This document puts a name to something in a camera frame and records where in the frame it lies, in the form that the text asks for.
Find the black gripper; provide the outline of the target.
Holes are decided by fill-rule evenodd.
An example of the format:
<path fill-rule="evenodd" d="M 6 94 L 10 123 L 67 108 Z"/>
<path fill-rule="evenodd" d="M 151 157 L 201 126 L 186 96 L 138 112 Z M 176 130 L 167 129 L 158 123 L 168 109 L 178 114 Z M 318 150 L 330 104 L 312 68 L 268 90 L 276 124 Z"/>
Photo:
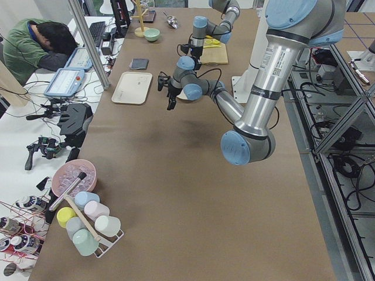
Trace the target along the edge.
<path fill-rule="evenodd" d="M 182 92 L 181 86 L 175 85 L 175 80 L 171 76 L 166 76 L 160 74 L 158 76 L 158 91 L 162 91 L 163 88 L 166 87 L 167 97 L 168 97 L 168 106 L 167 110 L 171 111 L 175 109 L 176 106 L 176 97 Z"/>
<path fill-rule="evenodd" d="M 202 63 L 200 61 L 200 57 L 203 53 L 203 46 L 194 46 L 190 43 L 179 44 L 180 50 L 187 55 L 190 54 L 190 57 L 193 59 L 195 63 L 194 70 L 200 70 Z"/>

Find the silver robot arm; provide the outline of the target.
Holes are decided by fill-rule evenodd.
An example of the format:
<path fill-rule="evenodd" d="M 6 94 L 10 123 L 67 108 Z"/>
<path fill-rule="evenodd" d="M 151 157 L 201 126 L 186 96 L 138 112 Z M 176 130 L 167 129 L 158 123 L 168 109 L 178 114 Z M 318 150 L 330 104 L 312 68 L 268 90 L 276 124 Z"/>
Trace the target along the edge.
<path fill-rule="evenodd" d="M 240 16 L 237 1 L 210 1 L 224 19 L 214 24 L 204 16 L 193 21 L 189 43 L 171 76 L 160 74 L 158 89 L 168 89 L 168 109 L 174 109 L 176 97 L 184 93 L 194 101 L 209 96 L 232 123 L 220 142 L 224 158 L 233 165 L 261 161 L 275 150 L 275 138 L 268 121 L 281 96 L 282 88 L 296 58 L 307 47 L 337 43 L 343 36 L 345 1 L 269 1 L 265 8 L 267 47 L 245 106 L 241 106 L 220 80 L 201 79 L 196 72 L 206 36 L 223 43 L 231 37 L 234 22 Z"/>
<path fill-rule="evenodd" d="M 215 24 L 204 16 L 195 16 L 189 42 L 180 46 L 184 54 L 190 53 L 190 57 L 193 59 L 194 70 L 199 70 L 202 65 L 200 57 L 203 54 L 204 39 L 206 36 L 211 36 L 219 42 L 226 44 L 231 38 L 233 24 L 240 16 L 240 6 L 236 0 L 213 0 L 209 1 L 209 6 L 224 16 L 222 21 L 219 24 Z"/>

